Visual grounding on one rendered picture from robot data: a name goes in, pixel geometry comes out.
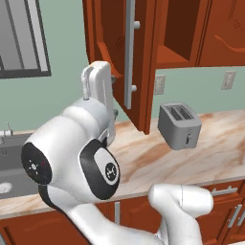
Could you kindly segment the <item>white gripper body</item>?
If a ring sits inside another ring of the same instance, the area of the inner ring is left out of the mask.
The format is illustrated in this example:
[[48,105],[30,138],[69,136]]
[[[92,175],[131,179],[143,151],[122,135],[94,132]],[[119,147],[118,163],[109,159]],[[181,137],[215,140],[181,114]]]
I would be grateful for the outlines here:
[[91,67],[93,68],[89,75],[91,97],[106,107],[109,117],[107,144],[111,145],[116,136],[111,67],[107,61],[94,61]]

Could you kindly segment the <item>red-brown base cabinet door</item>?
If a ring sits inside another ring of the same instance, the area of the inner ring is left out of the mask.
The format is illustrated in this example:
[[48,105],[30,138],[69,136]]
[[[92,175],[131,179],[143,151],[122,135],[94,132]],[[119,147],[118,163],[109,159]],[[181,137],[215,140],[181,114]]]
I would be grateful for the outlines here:
[[[239,217],[241,216],[244,210],[245,207],[241,209],[241,213]],[[234,225],[228,230],[224,240],[225,245],[229,245],[230,243],[245,241],[245,219],[243,220],[243,223],[239,227],[237,226],[237,222],[238,221],[236,221]]]
[[225,233],[228,230],[229,221],[236,209],[240,208],[241,203],[241,198],[215,202],[209,214],[197,218],[203,245],[222,244]]
[[0,203],[3,245],[92,245],[65,214],[12,212]]
[[123,226],[157,233],[161,225],[161,215],[150,206],[146,196],[123,199],[120,203]]

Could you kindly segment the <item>grey sink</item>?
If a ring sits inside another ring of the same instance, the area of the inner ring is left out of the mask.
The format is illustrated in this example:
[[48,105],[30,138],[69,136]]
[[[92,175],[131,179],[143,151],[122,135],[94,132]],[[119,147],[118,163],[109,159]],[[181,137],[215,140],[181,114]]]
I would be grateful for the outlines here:
[[0,144],[0,200],[38,194],[21,163],[21,148],[31,133],[9,136]]

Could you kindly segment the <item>red-brown arched cabinet door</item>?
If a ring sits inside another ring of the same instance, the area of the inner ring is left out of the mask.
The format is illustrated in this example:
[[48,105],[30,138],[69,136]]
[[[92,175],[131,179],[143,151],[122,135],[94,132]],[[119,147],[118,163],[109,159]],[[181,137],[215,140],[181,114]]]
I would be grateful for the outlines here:
[[198,65],[245,66],[245,0],[212,0]]

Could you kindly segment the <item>grey toaster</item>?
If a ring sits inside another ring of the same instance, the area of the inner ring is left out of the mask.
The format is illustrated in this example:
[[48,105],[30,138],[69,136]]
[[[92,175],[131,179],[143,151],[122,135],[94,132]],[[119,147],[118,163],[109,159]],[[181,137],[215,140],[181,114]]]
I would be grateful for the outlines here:
[[171,149],[195,148],[201,126],[199,116],[184,102],[160,105],[158,130]]

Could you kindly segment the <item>grey framed window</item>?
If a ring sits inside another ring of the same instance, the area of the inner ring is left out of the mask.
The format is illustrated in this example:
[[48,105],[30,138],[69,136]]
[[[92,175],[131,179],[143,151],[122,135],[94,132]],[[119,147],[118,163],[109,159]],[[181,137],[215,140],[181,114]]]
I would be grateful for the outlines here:
[[0,0],[0,79],[51,74],[39,0]]

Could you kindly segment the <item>silver tap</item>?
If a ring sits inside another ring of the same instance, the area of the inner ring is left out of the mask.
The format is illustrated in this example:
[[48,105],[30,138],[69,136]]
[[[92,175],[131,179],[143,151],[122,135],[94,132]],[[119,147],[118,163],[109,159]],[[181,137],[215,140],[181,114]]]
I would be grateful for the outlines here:
[[6,130],[0,130],[0,138],[10,137],[13,135],[10,124],[7,123],[8,128]]

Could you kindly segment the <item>red-brown drawer front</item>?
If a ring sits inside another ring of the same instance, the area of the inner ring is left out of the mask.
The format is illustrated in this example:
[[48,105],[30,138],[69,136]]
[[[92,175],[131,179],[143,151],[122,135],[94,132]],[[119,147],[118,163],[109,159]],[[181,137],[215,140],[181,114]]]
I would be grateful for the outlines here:
[[245,180],[236,180],[232,182],[213,184],[213,185],[205,186],[205,189],[207,189],[209,192],[212,192],[213,189],[217,189],[217,190],[226,189],[228,186],[237,188],[237,192],[231,194],[213,196],[213,200],[215,202],[232,200],[235,198],[242,198],[245,195]]

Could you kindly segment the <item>red-brown wall cabinet door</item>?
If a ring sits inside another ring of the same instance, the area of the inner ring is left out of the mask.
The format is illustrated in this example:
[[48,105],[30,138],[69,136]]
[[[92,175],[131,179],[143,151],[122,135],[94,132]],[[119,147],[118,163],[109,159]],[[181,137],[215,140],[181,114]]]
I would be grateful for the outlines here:
[[158,49],[158,29],[163,0],[136,0],[131,108],[124,106],[124,48],[126,0],[82,0],[88,60],[107,61],[116,77],[113,96],[138,130],[150,128]]

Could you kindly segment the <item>white wall outlet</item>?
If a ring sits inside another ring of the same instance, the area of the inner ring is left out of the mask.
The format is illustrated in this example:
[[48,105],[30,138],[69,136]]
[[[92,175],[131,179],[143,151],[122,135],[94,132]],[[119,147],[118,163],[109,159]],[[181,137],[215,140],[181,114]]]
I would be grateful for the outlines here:
[[159,75],[155,77],[155,84],[154,84],[154,94],[155,95],[163,95],[165,90],[165,75]]
[[236,75],[236,70],[227,71],[225,73],[221,86],[222,90],[229,90],[233,87],[235,75]]

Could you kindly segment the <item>red-brown wall cabinet body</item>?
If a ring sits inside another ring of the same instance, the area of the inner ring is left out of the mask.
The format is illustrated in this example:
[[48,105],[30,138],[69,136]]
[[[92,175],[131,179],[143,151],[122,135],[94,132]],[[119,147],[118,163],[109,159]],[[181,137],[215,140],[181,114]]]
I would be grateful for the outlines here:
[[211,0],[163,0],[157,69],[195,67]]

